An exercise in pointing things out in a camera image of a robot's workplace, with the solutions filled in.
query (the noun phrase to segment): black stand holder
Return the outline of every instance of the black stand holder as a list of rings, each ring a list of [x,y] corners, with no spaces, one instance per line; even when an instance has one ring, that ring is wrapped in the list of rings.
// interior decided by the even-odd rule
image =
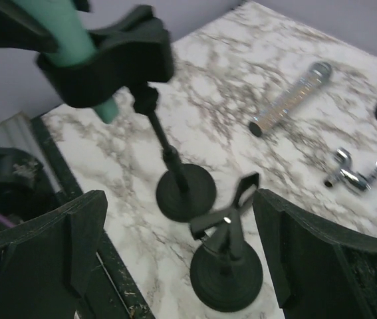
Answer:
[[[191,285],[204,304],[220,312],[246,308],[262,287],[261,261],[246,243],[240,219],[252,206],[253,192],[242,201],[243,195],[252,187],[254,190],[259,187],[258,173],[240,179],[230,206],[197,217],[190,223],[193,238],[203,240],[191,261]],[[212,227],[216,230],[208,237],[205,231]]]
[[[184,164],[178,151],[170,145],[156,115],[158,91],[147,83],[130,86],[135,112],[148,117],[163,148],[163,161],[168,171],[160,178],[156,190],[157,204],[172,221],[186,223],[206,214],[216,199],[216,185],[201,166]]]

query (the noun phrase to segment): metal connector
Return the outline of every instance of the metal connector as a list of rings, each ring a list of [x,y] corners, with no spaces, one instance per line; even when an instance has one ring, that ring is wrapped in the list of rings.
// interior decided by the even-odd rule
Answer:
[[[326,187],[331,188],[339,181],[342,181],[349,190],[355,193],[362,193],[371,189],[372,184],[377,180],[377,162],[374,170],[367,176],[364,176],[351,170],[352,158],[345,149],[339,148],[334,153],[334,158],[340,163],[340,166],[326,177],[324,180]]]

